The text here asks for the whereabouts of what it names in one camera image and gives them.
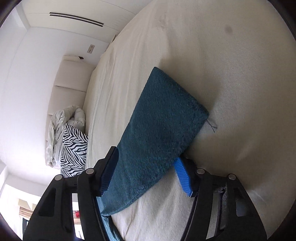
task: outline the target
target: mattress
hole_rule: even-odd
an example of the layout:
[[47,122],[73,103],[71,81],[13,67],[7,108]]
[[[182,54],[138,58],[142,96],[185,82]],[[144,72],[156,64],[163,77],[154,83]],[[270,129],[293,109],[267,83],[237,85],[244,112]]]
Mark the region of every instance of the mattress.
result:
[[[270,236],[296,198],[295,63],[296,42],[266,0],[154,0],[92,74],[87,167],[119,143],[156,66],[217,126],[205,124],[187,156],[213,175],[235,173]],[[112,219],[124,240],[180,240],[191,205],[171,169]]]

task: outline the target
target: wall outlet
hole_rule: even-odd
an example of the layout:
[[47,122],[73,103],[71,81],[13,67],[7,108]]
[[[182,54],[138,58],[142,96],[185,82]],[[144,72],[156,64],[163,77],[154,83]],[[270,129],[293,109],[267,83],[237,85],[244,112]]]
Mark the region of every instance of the wall outlet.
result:
[[87,52],[88,52],[88,53],[92,53],[93,49],[94,49],[94,45],[91,44],[91,45],[89,46],[89,49],[88,49]]

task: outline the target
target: beige upholstered headboard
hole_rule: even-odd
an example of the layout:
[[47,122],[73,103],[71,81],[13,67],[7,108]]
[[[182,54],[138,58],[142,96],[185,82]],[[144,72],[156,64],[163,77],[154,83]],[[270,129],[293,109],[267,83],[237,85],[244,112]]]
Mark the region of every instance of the beige upholstered headboard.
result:
[[48,127],[52,115],[70,105],[83,107],[89,80],[94,69],[95,66],[84,63],[78,56],[63,56],[49,100],[45,146],[47,146]]

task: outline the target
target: red object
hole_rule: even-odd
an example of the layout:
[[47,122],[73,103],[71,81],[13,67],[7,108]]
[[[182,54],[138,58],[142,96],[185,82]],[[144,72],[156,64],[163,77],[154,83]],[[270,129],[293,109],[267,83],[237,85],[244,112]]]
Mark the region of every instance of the red object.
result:
[[79,211],[75,211],[75,215],[76,215],[76,218],[80,218],[80,213],[79,213]]

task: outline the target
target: zebra print pillow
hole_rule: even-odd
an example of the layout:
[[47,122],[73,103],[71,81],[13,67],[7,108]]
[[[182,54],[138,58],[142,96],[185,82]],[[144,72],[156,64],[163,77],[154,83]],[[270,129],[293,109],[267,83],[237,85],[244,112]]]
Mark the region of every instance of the zebra print pillow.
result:
[[66,124],[61,149],[61,174],[73,177],[85,170],[88,136]]

